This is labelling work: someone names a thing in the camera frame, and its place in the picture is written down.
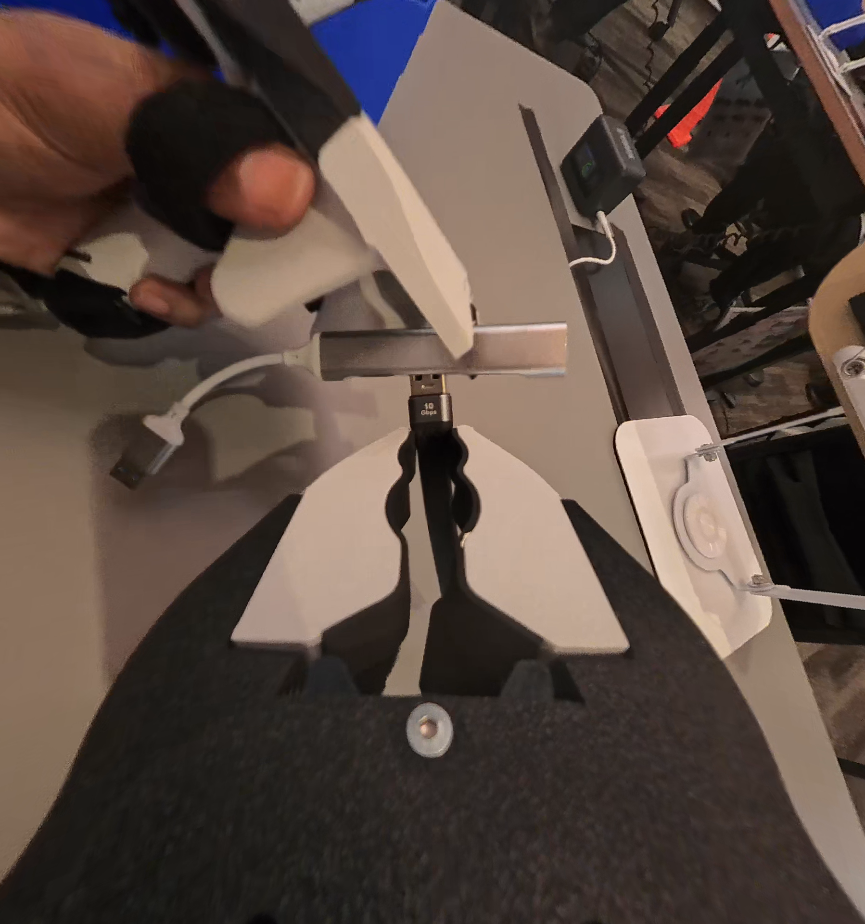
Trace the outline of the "blue plastic bin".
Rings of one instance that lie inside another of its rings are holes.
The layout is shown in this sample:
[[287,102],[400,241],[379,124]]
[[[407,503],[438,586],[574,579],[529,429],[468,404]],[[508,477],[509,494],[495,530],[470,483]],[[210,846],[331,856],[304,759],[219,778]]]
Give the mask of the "blue plastic bin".
[[379,122],[434,2],[30,2],[161,52],[328,138]]

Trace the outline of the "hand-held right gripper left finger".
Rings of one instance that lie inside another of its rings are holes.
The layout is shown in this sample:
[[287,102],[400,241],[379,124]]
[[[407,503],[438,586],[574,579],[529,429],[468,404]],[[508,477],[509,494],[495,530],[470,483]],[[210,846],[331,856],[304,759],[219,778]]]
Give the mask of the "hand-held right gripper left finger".
[[404,427],[386,434],[303,492],[232,632],[235,645],[396,658],[410,620],[411,437]]

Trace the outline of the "orange floor marker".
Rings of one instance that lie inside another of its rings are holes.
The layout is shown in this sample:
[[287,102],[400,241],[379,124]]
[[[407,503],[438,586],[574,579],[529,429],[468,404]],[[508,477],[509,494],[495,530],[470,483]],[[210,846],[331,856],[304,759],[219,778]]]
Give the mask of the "orange floor marker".
[[706,95],[693,106],[689,113],[668,132],[667,140],[673,148],[681,151],[688,148],[692,142],[694,132],[712,108],[721,84],[722,81],[718,80]]

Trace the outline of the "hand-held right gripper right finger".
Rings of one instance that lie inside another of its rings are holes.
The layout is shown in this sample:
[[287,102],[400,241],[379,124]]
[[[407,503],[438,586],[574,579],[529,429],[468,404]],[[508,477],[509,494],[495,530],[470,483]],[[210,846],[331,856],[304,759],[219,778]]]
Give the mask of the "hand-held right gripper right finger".
[[557,491],[473,427],[458,426],[457,436],[471,487],[459,541],[470,591],[551,653],[626,652],[626,635]]

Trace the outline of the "small black device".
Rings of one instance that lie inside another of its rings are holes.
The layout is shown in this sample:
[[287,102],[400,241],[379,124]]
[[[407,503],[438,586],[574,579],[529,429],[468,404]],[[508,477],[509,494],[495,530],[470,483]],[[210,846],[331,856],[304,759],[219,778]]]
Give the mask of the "small black device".
[[646,178],[634,140],[610,115],[591,122],[564,157],[561,174],[577,212],[586,218],[611,214]]

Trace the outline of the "person's left hand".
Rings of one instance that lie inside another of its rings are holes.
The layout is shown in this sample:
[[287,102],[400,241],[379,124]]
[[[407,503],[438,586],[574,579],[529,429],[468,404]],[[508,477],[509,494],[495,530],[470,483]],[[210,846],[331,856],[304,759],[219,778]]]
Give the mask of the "person's left hand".
[[[0,263],[49,278],[95,225],[128,199],[126,131],[133,111],[203,71],[86,22],[0,10]],[[311,166],[280,142],[239,151],[204,186],[206,210],[231,224],[281,234],[317,189]],[[211,270],[192,283],[158,276],[127,300],[168,325],[218,314]]]

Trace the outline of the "white document stand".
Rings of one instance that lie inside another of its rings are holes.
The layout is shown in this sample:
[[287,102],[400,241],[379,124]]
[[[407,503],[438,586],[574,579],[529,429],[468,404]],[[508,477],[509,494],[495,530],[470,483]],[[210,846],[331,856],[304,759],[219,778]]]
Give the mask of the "white document stand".
[[696,417],[627,421],[614,449],[654,572],[723,659],[770,623],[772,600],[865,615],[865,594],[777,583],[763,572],[726,468]]

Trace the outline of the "wooden side table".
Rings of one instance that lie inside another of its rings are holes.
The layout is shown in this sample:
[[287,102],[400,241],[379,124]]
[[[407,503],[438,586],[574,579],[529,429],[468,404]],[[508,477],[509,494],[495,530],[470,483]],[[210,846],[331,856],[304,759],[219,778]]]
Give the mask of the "wooden side table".
[[832,74],[824,53],[819,50],[817,34],[809,24],[808,11],[799,2],[770,1],[769,6],[865,189],[865,127],[858,107],[850,101]]

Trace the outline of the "silver metal tube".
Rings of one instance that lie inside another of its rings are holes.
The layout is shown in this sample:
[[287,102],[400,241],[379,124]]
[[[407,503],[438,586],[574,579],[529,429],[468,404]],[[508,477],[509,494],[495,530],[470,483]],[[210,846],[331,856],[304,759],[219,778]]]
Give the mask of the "silver metal tube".
[[568,330],[562,322],[497,324],[473,328],[471,348],[454,357],[431,329],[321,332],[303,345],[227,365],[204,378],[163,414],[148,415],[110,475],[130,490],[155,475],[184,444],[183,424],[223,386],[273,367],[301,369],[334,383],[351,378],[476,378],[492,375],[561,376]]

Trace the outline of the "wooden clipboard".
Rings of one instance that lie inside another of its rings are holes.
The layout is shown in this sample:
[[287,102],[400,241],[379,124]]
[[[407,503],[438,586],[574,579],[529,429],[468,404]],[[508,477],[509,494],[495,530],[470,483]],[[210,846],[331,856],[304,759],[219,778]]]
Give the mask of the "wooden clipboard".
[[865,458],[865,334],[850,300],[865,293],[865,242],[827,275],[811,300],[808,332]]

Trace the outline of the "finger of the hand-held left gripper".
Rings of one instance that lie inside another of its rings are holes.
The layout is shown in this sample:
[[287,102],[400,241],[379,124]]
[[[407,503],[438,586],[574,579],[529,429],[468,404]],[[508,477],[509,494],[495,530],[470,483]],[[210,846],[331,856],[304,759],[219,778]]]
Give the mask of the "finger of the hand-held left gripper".
[[474,321],[467,270],[367,115],[349,118],[323,145],[319,168],[450,355],[468,353]]

